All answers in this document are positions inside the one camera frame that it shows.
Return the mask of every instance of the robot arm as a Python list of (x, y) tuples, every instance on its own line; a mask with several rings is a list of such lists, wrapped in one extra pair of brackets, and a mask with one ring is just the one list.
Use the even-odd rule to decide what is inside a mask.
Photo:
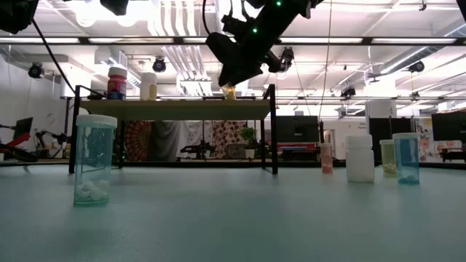
[(269, 71), (280, 70), (280, 59), (270, 51), (278, 38), (297, 15), (310, 18), (311, 8), (323, 0), (246, 0), (255, 8), (262, 7), (257, 18), (247, 17), (243, 22), (231, 15), (222, 19), (223, 30), (234, 35), (236, 42), (222, 33), (211, 33), (207, 45), (224, 64), (218, 84), (234, 86), (262, 74), (261, 65)]

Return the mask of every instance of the small glass jar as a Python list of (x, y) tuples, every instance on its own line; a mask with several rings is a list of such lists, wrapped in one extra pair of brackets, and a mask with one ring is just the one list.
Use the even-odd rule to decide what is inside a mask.
[(109, 200), (111, 159), (117, 119), (80, 115), (76, 142), (74, 204), (99, 205)]
[(382, 169), (384, 170), (384, 176), (396, 177), (395, 141), (393, 141), (393, 139), (381, 140), (380, 149), (382, 151)]
[(323, 174), (333, 174), (333, 152), (331, 143), (320, 144), (320, 163)]
[(417, 133), (394, 134), (398, 182), (419, 184), (419, 152)]

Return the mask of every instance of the computer screen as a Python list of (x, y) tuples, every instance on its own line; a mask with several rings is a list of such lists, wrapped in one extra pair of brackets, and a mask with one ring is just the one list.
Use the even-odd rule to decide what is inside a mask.
[(466, 112), (432, 115), (435, 141), (466, 141)]
[(21, 119), (16, 121), (15, 134), (13, 135), (13, 140), (19, 138), (24, 133), (30, 133), (32, 127), (32, 117), (27, 119)]
[(277, 116), (278, 143), (319, 142), (317, 116)]

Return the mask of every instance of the ceiling duct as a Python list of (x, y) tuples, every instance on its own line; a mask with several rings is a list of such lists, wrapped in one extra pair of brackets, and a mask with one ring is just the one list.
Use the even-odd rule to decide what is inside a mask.
[[(451, 24), (447, 28), (439, 31), (435, 36), (437, 37), (465, 37), (466, 36), (466, 24), (463, 19), (456, 21), (455, 23)], [(374, 73), (370, 77), (378, 77), (378, 76), (385, 76), (389, 74), (393, 74), (399, 70), (409, 67), (410, 65), (435, 54), (438, 51), (444, 49), (445, 46), (431, 46), (431, 47), (413, 47), (403, 54), (395, 57), (394, 59), (382, 63), (378, 66), (374, 66), (373, 70)], [(359, 71), (354, 72), (346, 79), (343, 79), (338, 83), (337, 86), (351, 86), (354, 83), (364, 79), (365, 73), (369, 66), (363, 66), (360, 68)]]

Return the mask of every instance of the cable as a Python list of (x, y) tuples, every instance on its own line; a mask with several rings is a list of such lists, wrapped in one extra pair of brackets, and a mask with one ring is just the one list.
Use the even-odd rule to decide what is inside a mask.
[(323, 91), (322, 91), (322, 99), (320, 100), (320, 108), (319, 108), (319, 122), (320, 122), (320, 113), (322, 113), (322, 106), (323, 106), (323, 97), (325, 95), (325, 84), (327, 84), (327, 70), (328, 70), (328, 55), (330, 54), (330, 36), (332, 32), (332, 6), (333, 0), (330, 0), (330, 21), (328, 21), (328, 43), (327, 43), (327, 58), (325, 60), (325, 73), (323, 79)]
[(31, 86), (32, 86), (32, 78), (29, 79), (29, 91), (28, 91), (28, 97), (26, 98), (26, 105), (24, 107), (24, 117), (26, 117), (28, 113), (29, 96), (31, 95)]
[(52, 58), (53, 63), (57, 66), (57, 69), (60, 72), (61, 77), (63, 77), (63, 80), (65, 80), (65, 83), (68, 85), (70, 90), (73, 91), (74, 94), (76, 94), (76, 92), (74, 91), (74, 88), (71, 87), (70, 81), (68, 81), (68, 78), (65, 76), (65, 73), (63, 73), (63, 70), (61, 69), (60, 65), (58, 64), (58, 61), (55, 59), (55, 56), (53, 55), (52, 50), (50, 49), (49, 44), (47, 43), (47, 40), (45, 40), (44, 35), (42, 34), (39, 26), (37, 25), (37, 23), (36, 23), (36, 21), (34, 19), (32, 20), (32, 23), (33, 23), (34, 27), (36, 28), (37, 33), (39, 33), (42, 41), (44, 42), (45, 48), (47, 48), (47, 51), (48, 51), (50, 57)]
[(311, 116), (311, 109), (309, 109), (309, 105), (307, 104), (306, 94), (304, 93), (303, 84), (301, 82), (301, 77), (299, 76), (298, 72), (298, 63), (296, 62), (296, 60), (294, 61), (294, 67), (296, 68), (296, 74), (298, 75), (299, 85), (301, 86), (301, 91), (303, 92), (304, 102), (306, 103), (307, 111), (309, 112), (309, 116)]
[(204, 0), (202, 2), (202, 22), (204, 23), (204, 29), (205, 31), (207, 32), (207, 35), (210, 35), (210, 31), (209, 31), (209, 28), (207, 27), (207, 23), (205, 22), (205, 2), (207, 0)]

